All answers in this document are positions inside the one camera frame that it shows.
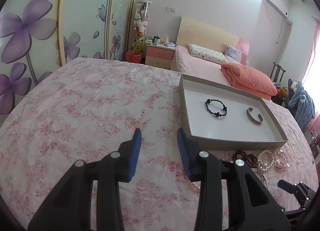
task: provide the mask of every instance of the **headboard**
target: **headboard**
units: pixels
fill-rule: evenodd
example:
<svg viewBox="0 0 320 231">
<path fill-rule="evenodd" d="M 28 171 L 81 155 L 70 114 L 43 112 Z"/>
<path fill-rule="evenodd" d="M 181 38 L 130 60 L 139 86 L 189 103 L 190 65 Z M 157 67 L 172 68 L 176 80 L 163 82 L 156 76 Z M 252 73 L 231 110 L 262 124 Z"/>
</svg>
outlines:
<svg viewBox="0 0 320 231">
<path fill-rule="evenodd" d="M 224 53 L 226 44 L 232 45 L 244 52 L 241 64 L 245 64 L 250 47 L 250 43 L 246 40 L 221 28 L 192 18 L 182 17 L 177 45 L 188 49 L 188 44 L 196 44 L 221 53 Z"/>
</svg>

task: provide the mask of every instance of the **pink floral pattern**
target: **pink floral pattern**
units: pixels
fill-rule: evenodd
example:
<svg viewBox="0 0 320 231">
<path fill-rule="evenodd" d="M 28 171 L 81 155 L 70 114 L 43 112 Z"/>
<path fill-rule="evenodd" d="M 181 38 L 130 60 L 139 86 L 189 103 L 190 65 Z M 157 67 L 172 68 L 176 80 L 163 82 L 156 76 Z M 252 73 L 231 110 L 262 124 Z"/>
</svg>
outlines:
<svg viewBox="0 0 320 231">
<path fill-rule="evenodd" d="M 119 185 L 125 229 L 193 230 L 199 194 L 184 175 L 176 143 L 181 127 L 179 80 L 175 71 L 76 58 L 26 95 L 0 128 L 0 194 L 21 224 L 27 227 L 76 160 L 102 159 L 139 127 L 143 140 L 136 174 L 132 182 Z M 272 102 L 268 105 L 289 138 L 283 150 L 291 161 L 285 172 L 268 171 L 269 191 L 281 206 L 295 209 L 292 195 L 276 184 L 283 178 L 316 190 L 314 160 L 291 114 Z M 212 153 L 225 160 L 233 155 Z M 228 205 L 223 205 L 226 228 Z"/>
</svg>

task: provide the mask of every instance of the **red trash can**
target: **red trash can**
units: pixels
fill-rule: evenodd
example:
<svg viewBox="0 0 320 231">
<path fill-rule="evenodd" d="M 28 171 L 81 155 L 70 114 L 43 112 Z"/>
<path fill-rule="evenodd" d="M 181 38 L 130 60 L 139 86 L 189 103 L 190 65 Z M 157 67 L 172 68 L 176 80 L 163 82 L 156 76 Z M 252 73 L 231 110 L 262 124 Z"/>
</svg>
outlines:
<svg viewBox="0 0 320 231">
<path fill-rule="evenodd" d="M 128 51 L 125 54 L 125 59 L 128 62 L 140 63 L 142 60 L 142 53 L 139 51 Z"/>
</svg>

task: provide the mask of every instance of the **pink drawer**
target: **pink drawer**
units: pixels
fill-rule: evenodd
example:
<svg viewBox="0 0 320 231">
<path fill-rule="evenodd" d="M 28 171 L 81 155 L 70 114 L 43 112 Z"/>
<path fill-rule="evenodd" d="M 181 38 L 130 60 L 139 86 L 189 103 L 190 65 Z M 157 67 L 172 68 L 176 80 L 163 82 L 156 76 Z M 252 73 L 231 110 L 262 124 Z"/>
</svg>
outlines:
<svg viewBox="0 0 320 231">
<path fill-rule="evenodd" d="M 148 46 L 147 48 L 147 56 L 157 57 L 157 58 L 162 58 L 167 60 L 172 60 L 174 52 L 175 52 L 174 50 L 168 50 L 160 47 Z"/>
</svg>

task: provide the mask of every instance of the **box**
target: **box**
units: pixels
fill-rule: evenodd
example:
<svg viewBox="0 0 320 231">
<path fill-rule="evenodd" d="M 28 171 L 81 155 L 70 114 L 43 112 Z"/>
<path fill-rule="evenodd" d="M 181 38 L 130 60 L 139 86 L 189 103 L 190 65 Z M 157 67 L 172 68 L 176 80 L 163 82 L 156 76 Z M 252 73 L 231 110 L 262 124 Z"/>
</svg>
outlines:
<svg viewBox="0 0 320 231">
<path fill-rule="evenodd" d="M 215 117 L 205 107 L 207 99 L 218 99 L 227 107 L 225 117 Z M 180 79 L 182 126 L 190 140 L 199 143 L 204 150 L 264 150 L 282 147 L 287 137 L 264 99 L 213 81 L 182 75 Z M 223 113 L 222 104 L 211 102 L 212 112 Z M 254 124 L 247 116 L 258 120 Z"/>
</svg>

